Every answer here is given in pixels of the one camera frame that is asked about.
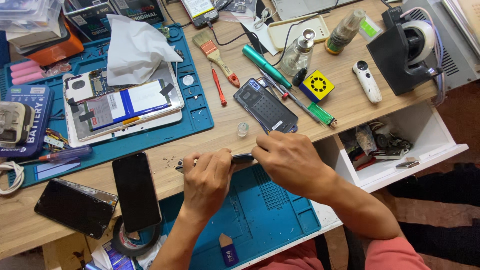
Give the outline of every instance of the orange box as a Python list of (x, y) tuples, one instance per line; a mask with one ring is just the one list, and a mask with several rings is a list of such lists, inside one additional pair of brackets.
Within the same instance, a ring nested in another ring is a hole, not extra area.
[(23, 49), (16, 48), (17, 52), (28, 59), (36, 61), (41, 66), (50, 65), (82, 52), (84, 50), (82, 42), (74, 32), (70, 31), (62, 16), (59, 18), (59, 24), (62, 36), (60, 39)]

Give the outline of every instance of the red shirt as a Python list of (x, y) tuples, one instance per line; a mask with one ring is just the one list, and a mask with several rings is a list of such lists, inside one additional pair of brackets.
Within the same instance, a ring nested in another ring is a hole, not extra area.
[[(402, 237), (370, 243), (365, 270), (430, 270), (412, 245)], [(273, 255), (248, 270), (324, 270), (313, 239)]]

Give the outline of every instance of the green electric screwdriver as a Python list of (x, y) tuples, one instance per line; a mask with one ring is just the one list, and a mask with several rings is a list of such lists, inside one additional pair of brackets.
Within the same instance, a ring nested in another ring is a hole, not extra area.
[(253, 63), (267, 72), (272, 78), (274, 78), (277, 82), (281, 85), (285, 86), (286, 88), (292, 88), (292, 84), (288, 82), (288, 80), (278, 71), (275, 67), (273, 67), (261, 54), (255, 51), (254, 48), (250, 47), (250, 45), (245, 45), (241, 50), (243, 54), (245, 54)]

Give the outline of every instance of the qr code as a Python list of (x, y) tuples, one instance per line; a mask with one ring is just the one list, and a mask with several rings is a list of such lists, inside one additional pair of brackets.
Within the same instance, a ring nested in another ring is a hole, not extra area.
[(110, 104), (111, 110), (114, 110), (117, 108), (117, 103), (115, 102), (115, 97), (113, 95), (108, 95), (108, 103)]
[(74, 20), (79, 26), (87, 24), (87, 22), (82, 18), (81, 15), (72, 17), (72, 20)]
[(32, 87), (30, 94), (45, 94), (45, 87)]
[(125, 0), (115, 0), (115, 2), (117, 2), (117, 5), (121, 10), (128, 8), (127, 2), (125, 2)]

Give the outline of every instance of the wooden desk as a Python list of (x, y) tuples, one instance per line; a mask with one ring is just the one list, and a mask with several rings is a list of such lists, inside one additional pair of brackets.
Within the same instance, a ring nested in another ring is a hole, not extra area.
[[(325, 14), (324, 20), (330, 31), (354, 8), (363, 8), (380, 27), (384, 27), (381, 13), (386, 10), (386, 7), (378, 0), (364, 0), (339, 7), (330, 14)], [(188, 21), (181, 4), (168, 5), (168, 11), (177, 22), (184, 24)], [(220, 42), (230, 41), (243, 33), (238, 23), (219, 21), (214, 23), (214, 27)], [(233, 94), (237, 89), (227, 81), (220, 69), (216, 68), (228, 102), (226, 107), (220, 105), (210, 64), (201, 50), (191, 42), (191, 37), (198, 33), (198, 30), (193, 26), (188, 26), (184, 28), (184, 31), (189, 40), (189, 47), (212, 112), (215, 127), (145, 150), (150, 159), (158, 199), (166, 198), (183, 190), (182, 174), (174, 170), (174, 164), (179, 158), (192, 151), (206, 152), (219, 150), (222, 147), (232, 149), (233, 154), (247, 153), (255, 146), (256, 136), (264, 133), (258, 122), (233, 99)], [(243, 45), (248, 43), (250, 42), (247, 37), (243, 36), (227, 46), (219, 47), (224, 62), (239, 77), (241, 84), (251, 77), (261, 76), (254, 64), (241, 52)], [(299, 117), (298, 133), (307, 135), (312, 141), (317, 141), (436, 95), (436, 86), (430, 81), (415, 91), (396, 97), (373, 63), (372, 57), (365, 47), (366, 44), (367, 42), (357, 35), (351, 44), (337, 56), (328, 54), (324, 50), (323, 43), (315, 46), (310, 69), (312, 71), (320, 70), (335, 85), (335, 89), (319, 105), (338, 119), (338, 126), (332, 130), (315, 123), (292, 100), (288, 99), (285, 101), (285, 105)], [(276, 62), (279, 57), (278, 55), (272, 57), (269, 53), (265, 55), (272, 63)], [(364, 60), (370, 66), (383, 96), (383, 100), (379, 104), (372, 104), (368, 101), (356, 75), (351, 71), (353, 64), (358, 60)], [(309, 99), (301, 91), (297, 90), (294, 94), (304, 104), (310, 104)], [(250, 125), (250, 130), (247, 136), (240, 138), (237, 136), (236, 128), (242, 121)], [(65, 175), (62, 179), (105, 192), (117, 193), (111, 162)], [(74, 233), (73, 230), (34, 213), (34, 205), (46, 184), (41, 183), (21, 189), (11, 196), (0, 197), (0, 259)], [(120, 207), (117, 206), (114, 216), (120, 214)]]

